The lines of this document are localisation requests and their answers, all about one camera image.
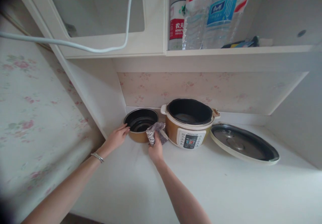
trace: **dish rag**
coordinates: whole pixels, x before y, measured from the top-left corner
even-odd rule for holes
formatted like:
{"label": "dish rag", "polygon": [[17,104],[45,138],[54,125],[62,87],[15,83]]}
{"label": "dish rag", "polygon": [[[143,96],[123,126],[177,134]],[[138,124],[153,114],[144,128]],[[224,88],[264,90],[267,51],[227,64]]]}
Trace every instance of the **dish rag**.
{"label": "dish rag", "polygon": [[150,142],[150,145],[154,145],[155,143],[155,139],[154,139],[154,131],[157,131],[161,140],[161,144],[164,144],[165,142],[168,141],[168,136],[167,134],[164,132],[164,128],[165,128],[165,123],[163,122],[156,122],[155,124],[153,124],[152,126],[150,126],[147,130],[147,136]]}

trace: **bracelet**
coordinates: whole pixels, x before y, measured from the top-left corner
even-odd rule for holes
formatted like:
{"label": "bracelet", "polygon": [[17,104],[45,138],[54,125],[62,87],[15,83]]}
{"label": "bracelet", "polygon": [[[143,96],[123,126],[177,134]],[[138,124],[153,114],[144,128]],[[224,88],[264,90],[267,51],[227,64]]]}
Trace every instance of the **bracelet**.
{"label": "bracelet", "polygon": [[101,156],[99,156],[96,152],[95,153],[92,153],[91,155],[93,155],[94,157],[98,158],[101,163],[104,162],[103,158]]}

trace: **floral wallpaper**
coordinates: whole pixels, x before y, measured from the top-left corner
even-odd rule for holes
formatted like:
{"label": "floral wallpaper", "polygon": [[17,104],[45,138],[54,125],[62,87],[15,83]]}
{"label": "floral wallpaper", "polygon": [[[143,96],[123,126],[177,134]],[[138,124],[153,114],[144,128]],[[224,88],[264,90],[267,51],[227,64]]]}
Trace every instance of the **floral wallpaper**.
{"label": "floral wallpaper", "polygon": [[119,72],[127,106],[193,98],[222,112],[269,114],[302,72]]}
{"label": "floral wallpaper", "polygon": [[20,223],[104,138],[53,53],[0,38],[0,70],[1,199]]}

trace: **gold pot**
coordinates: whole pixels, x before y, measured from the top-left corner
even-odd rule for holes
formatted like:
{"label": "gold pot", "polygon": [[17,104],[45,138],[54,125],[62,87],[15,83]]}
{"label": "gold pot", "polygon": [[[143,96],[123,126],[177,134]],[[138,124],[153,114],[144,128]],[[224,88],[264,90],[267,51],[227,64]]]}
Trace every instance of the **gold pot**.
{"label": "gold pot", "polygon": [[165,130],[169,140],[182,149],[199,148],[215,119],[220,118],[216,109],[194,99],[175,99],[161,107],[166,115]]}
{"label": "gold pot", "polygon": [[130,127],[130,138],[138,143],[148,143],[149,139],[146,134],[148,127],[152,126],[159,120],[156,111],[149,108],[139,108],[130,112],[124,119]]}

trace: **backsplash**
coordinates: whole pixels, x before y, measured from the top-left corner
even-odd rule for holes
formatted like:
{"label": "backsplash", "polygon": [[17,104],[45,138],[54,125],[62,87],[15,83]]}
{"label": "backsplash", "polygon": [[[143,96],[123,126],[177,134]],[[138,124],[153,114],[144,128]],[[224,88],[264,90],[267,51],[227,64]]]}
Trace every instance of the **backsplash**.
{"label": "backsplash", "polygon": [[222,112],[270,114],[303,72],[119,72],[127,106],[193,98]]}

